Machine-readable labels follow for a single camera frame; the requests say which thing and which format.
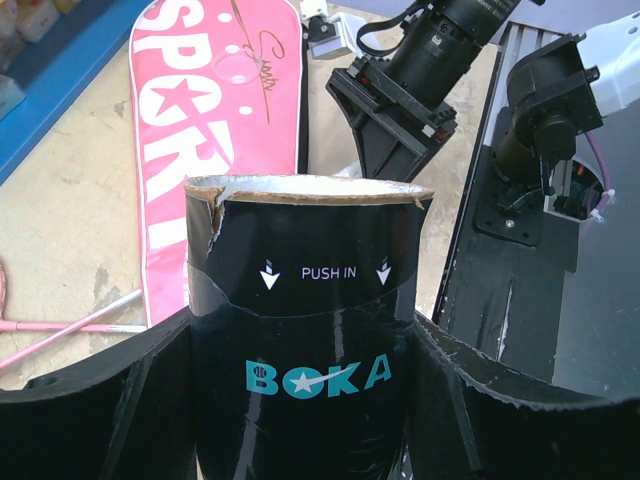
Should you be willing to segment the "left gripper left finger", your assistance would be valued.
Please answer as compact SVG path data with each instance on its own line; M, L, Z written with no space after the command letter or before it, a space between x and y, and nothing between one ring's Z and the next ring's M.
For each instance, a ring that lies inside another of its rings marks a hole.
M189 312L1 393L4 479L194 479Z

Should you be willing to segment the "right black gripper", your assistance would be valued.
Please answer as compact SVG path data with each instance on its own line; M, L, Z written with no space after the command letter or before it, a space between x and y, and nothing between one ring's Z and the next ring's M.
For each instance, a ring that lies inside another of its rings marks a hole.
M326 89L352 130L361 176L411 182L455 133L456 110L427 107L370 57L333 70Z

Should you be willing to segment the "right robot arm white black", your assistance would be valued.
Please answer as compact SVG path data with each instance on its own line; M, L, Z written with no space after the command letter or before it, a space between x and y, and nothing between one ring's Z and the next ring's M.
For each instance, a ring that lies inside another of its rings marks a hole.
M578 47L584 64L600 78L591 84L597 108L607 117L639 99L639 3L637 1L552 1L548 6L518 6L491 39L499 46L497 77L490 82L480 140L493 138L495 120L507 105L507 76L527 53L564 33L584 34Z

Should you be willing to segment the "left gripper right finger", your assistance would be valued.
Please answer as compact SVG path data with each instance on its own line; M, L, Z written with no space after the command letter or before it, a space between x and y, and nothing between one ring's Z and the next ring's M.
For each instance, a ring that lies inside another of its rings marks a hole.
M639 399L508 367L416 314L407 442L416 479L636 479Z

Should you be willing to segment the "black shuttlecock tube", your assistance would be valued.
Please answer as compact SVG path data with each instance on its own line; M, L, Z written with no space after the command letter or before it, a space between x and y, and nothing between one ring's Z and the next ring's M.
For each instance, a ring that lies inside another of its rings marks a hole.
M184 185L207 479L387 479L402 455L423 186L317 175Z

